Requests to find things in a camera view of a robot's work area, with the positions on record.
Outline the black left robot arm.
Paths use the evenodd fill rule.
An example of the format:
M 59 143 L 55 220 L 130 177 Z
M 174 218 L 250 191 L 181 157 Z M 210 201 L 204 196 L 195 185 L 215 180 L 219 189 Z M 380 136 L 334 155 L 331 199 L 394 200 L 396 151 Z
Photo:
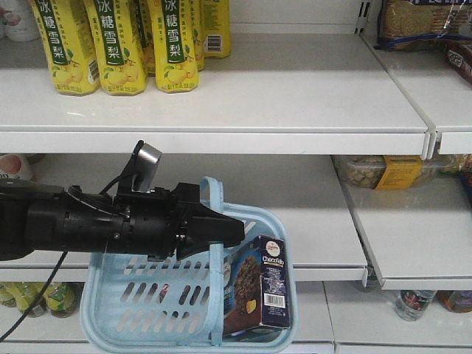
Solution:
M 143 254 L 179 260 L 229 248 L 245 238 L 244 225 L 200 202 L 196 184 L 174 190 L 133 191 L 119 185 L 114 197 L 86 194 L 21 179 L 1 180 L 1 259 L 34 251 Z

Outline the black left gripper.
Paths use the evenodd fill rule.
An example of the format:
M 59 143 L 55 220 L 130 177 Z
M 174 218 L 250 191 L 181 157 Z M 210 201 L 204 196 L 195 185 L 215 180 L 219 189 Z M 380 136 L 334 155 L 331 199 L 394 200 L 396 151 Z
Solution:
M 140 192 L 120 182 L 112 207 L 113 228 L 106 251 L 113 254 L 183 260 L 209 251 L 213 244 L 238 246 L 245 238 L 242 221 L 220 214 L 207 216 L 197 184 Z

